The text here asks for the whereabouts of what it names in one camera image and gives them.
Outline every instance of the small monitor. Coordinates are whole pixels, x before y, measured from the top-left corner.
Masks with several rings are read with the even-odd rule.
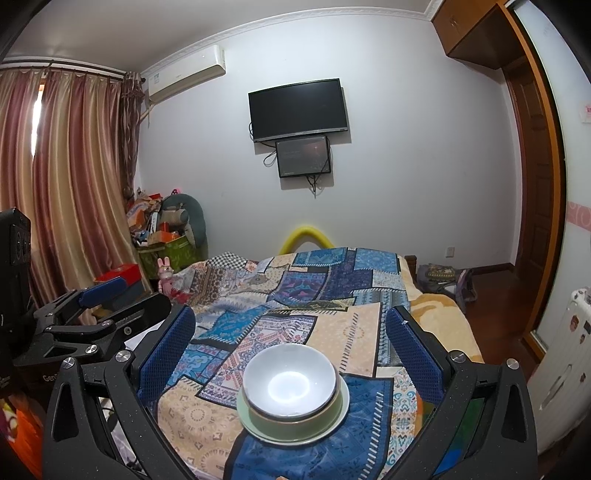
[[[325,135],[277,142],[279,177],[303,177],[330,173],[330,148]]]

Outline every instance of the stacked bowls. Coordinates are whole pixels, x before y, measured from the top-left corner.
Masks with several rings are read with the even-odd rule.
[[[349,409],[349,390],[318,350],[282,343],[248,363],[236,409],[244,428],[257,438],[305,445],[339,427]]]

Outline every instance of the bed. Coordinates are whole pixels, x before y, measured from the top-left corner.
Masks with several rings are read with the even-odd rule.
[[[460,309],[446,296],[422,294],[411,274],[416,258],[407,258],[411,268],[404,257],[362,248],[261,262],[227,252],[174,276],[172,297],[193,309],[196,329],[153,414],[198,478],[379,480],[390,470],[433,406],[388,341],[386,311],[405,306],[448,351],[482,362]],[[247,434],[235,410],[245,365],[282,342],[322,351],[351,394],[333,434],[295,449]]]

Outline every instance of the striped curtain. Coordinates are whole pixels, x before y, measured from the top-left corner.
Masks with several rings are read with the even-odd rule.
[[[139,73],[126,73],[123,82],[121,82],[121,102],[119,107],[119,117],[121,119],[119,127],[120,155],[118,164],[121,192],[126,205],[134,199],[135,166],[138,161],[139,117],[144,96],[142,79]]]
[[[40,70],[0,71],[0,211],[17,207],[31,220],[31,292],[42,302],[34,279],[40,275],[33,189],[31,131],[33,106],[41,83]]]
[[[121,82],[51,71],[45,83],[33,166],[43,302],[137,263],[119,161]]]

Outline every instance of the curtain rod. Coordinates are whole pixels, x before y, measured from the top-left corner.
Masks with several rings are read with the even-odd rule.
[[[65,59],[50,59],[46,57],[9,57],[4,59],[4,61],[0,64],[0,70],[23,67],[50,67],[62,70],[75,70],[78,72],[95,73],[117,80],[122,80],[123,75],[125,74],[123,70],[112,69],[93,63]]]

